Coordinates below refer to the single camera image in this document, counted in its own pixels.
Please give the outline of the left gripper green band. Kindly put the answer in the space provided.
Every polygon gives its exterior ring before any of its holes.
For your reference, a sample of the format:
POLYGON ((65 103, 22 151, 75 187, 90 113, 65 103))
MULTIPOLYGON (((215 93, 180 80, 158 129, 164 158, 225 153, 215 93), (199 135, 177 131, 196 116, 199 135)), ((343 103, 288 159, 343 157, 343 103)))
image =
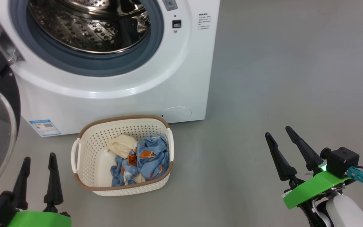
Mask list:
POLYGON ((31 158, 25 157, 13 188, 13 205, 18 212, 8 227, 72 227, 72 218, 60 212, 57 205, 63 203, 59 167, 55 153, 49 154, 49 183, 44 196, 44 211, 28 210, 26 201, 27 179, 31 169, 31 158))

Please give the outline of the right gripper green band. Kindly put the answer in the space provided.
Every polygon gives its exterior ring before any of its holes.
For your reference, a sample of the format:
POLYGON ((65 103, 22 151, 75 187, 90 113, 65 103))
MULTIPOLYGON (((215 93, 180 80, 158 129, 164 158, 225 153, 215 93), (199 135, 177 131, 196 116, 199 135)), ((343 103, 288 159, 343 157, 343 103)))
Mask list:
POLYGON ((306 162, 307 170, 320 173, 308 181, 298 179, 295 176, 296 169, 281 154, 272 135, 266 132, 265 138, 279 179, 289 181, 290 189, 285 192, 284 204, 288 209, 300 208, 311 227, 332 227, 333 222, 325 213, 318 210, 316 202, 340 190, 350 178, 337 178, 328 171, 323 171, 320 165, 324 160, 290 126, 286 126, 285 130, 291 141, 297 145, 306 162))

